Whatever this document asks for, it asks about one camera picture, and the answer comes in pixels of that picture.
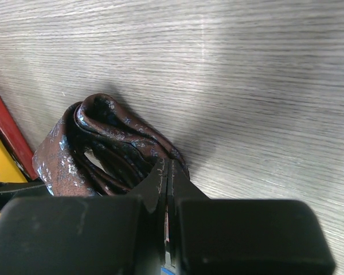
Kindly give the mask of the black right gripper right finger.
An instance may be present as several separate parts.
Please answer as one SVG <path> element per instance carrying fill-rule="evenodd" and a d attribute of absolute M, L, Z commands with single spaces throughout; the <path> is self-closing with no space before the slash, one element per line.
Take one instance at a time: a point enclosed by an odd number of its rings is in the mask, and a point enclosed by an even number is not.
<path fill-rule="evenodd" d="M 169 162 L 169 249 L 178 274 L 333 274 L 313 210 L 291 199 L 210 199 Z"/>

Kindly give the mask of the brown blue-flowered tie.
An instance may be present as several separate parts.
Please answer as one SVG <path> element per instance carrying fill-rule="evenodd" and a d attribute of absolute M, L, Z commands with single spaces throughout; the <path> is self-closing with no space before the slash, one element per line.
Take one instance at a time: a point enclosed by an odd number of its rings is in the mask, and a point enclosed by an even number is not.
<path fill-rule="evenodd" d="M 122 195 L 144 180 L 158 159 L 187 164 L 173 144 L 111 96 L 71 105 L 39 145 L 32 165 L 54 196 Z"/>

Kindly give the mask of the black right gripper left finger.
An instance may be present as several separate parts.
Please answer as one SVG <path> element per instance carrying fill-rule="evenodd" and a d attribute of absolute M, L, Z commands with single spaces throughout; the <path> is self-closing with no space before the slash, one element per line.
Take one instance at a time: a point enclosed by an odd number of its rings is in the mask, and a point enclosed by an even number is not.
<path fill-rule="evenodd" d="M 0 274 L 160 274 L 168 162 L 126 195 L 12 198 L 0 211 Z"/>

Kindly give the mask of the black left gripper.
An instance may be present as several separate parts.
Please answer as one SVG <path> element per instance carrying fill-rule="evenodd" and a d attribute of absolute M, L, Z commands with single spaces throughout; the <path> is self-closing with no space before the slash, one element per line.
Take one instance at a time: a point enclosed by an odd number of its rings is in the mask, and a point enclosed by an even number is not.
<path fill-rule="evenodd" d="M 0 200 L 30 196 L 50 196 L 50 192 L 44 182 L 38 179 L 25 183 L 0 182 Z"/>

